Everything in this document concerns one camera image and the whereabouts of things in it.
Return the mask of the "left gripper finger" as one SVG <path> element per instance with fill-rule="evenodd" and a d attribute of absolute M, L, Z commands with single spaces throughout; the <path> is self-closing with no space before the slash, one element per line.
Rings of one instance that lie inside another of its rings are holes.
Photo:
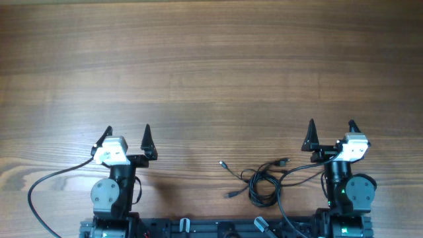
<path fill-rule="evenodd" d="M 153 142 L 151 128 L 149 124 L 147 124 L 145 127 L 140 148 L 142 151 L 144 151 L 144 155 L 148 158 L 148 160 L 155 161 L 158 159 L 158 152 Z"/>
<path fill-rule="evenodd" d="M 104 133 L 101 135 L 101 137 L 97 140 L 96 143 L 94 143 L 94 145 L 91 148 L 91 156 L 94 156 L 97 149 L 102 147 L 102 143 L 104 142 L 104 140 L 106 139 L 107 136 L 111 136 L 113 133 L 113 129 L 112 126 L 108 126 L 106 128 L 106 130 L 104 131 Z"/>

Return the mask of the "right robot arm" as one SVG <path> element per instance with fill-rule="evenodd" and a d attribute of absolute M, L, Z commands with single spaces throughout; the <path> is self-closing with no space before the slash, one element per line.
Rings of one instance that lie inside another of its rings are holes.
<path fill-rule="evenodd" d="M 311 162 L 324 167 L 322 181 L 328 208 L 319 208 L 311 218 L 312 237 L 373 237 L 371 211 L 376 181 L 365 174 L 353 174 L 351 164 L 364 159 L 371 146 L 356 123 L 350 120 L 349 131 L 334 145 L 321 145 L 313 119 L 301 147 L 311 152 Z"/>

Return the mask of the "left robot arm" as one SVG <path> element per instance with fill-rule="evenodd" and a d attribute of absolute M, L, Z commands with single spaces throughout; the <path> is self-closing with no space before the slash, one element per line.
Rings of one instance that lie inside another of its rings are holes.
<path fill-rule="evenodd" d="M 95 163 L 109 168 L 110 174 L 91 189 L 94 216 L 92 221 L 81 222 L 79 237 L 150 237 L 150 230 L 139 214 L 132 212 L 134 186 L 140 182 L 136 169 L 148 168 L 150 161 L 158 159 L 150 125 L 145 127 L 140 145 L 143 153 L 139 155 L 128 155 L 125 138 L 112 132 L 112 127 L 107 127 L 91 149 Z"/>

